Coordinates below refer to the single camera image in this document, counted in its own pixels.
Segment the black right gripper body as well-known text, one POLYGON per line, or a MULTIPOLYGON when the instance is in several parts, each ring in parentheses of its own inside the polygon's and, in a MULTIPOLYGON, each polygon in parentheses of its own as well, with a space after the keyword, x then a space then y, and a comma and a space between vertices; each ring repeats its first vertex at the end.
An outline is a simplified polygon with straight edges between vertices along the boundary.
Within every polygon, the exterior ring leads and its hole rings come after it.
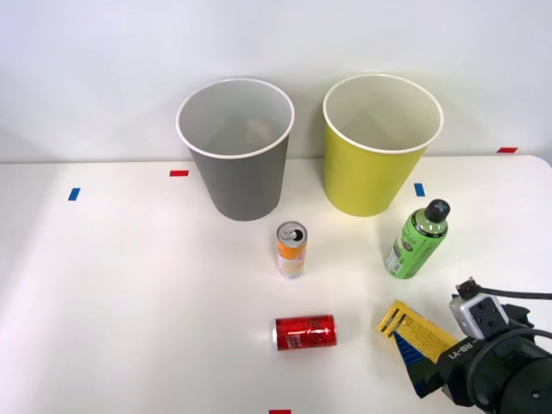
POLYGON ((467 393, 467 372, 485 341, 467 337, 443 352, 436 364, 443 380, 442 392, 459 406, 473 406, 467 393))

